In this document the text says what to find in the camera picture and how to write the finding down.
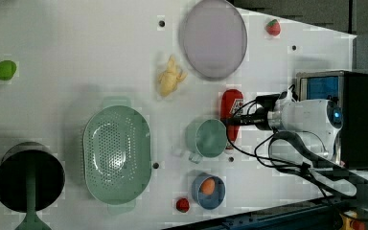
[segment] lime green ball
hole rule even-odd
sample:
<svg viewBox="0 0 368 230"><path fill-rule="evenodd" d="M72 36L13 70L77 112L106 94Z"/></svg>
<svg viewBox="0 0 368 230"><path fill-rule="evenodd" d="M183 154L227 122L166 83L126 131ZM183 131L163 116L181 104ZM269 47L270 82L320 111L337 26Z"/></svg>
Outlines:
<svg viewBox="0 0 368 230"><path fill-rule="evenodd" d="M0 80L8 81L13 78L16 72L16 63L11 60L4 60L0 62Z"/></svg>

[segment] black pot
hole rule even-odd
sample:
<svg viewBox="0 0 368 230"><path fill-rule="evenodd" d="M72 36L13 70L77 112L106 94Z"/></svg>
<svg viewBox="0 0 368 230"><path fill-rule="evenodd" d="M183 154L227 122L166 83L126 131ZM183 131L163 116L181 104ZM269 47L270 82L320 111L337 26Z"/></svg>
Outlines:
<svg viewBox="0 0 368 230"><path fill-rule="evenodd" d="M10 149L0 165L0 201L9 209L26 213L27 163L35 166L35 210L51 205L61 194L65 175L60 162L47 148L26 142Z"/></svg>

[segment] green mug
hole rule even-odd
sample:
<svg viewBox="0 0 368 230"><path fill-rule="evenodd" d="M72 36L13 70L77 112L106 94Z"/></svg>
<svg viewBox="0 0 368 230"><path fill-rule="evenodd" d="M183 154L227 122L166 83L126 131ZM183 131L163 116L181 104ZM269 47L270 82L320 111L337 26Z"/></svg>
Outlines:
<svg viewBox="0 0 368 230"><path fill-rule="evenodd" d="M217 119L195 119L187 126L186 142L189 160L196 164L202 157L217 157L226 148L226 126Z"/></svg>

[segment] screw hole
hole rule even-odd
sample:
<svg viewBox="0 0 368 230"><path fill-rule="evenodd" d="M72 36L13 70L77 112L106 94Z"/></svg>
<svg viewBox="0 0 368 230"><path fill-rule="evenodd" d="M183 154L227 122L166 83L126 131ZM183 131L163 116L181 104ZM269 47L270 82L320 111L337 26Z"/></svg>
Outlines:
<svg viewBox="0 0 368 230"><path fill-rule="evenodd" d="M166 26L166 22L164 22L163 20L159 21L159 26L160 27L165 27Z"/></svg>

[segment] blue bowl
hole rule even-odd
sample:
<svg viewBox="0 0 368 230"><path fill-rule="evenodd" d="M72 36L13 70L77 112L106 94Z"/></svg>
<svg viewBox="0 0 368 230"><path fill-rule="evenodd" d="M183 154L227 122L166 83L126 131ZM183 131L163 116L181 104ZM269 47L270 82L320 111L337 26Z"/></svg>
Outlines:
<svg viewBox="0 0 368 230"><path fill-rule="evenodd" d="M202 183L208 179L213 178L215 181L215 189L211 195L205 195L201 191ZM223 181L214 175L203 173L199 175L193 182L192 188L193 199L204 209L212 210L218 208L225 198L225 184Z"/></svg>

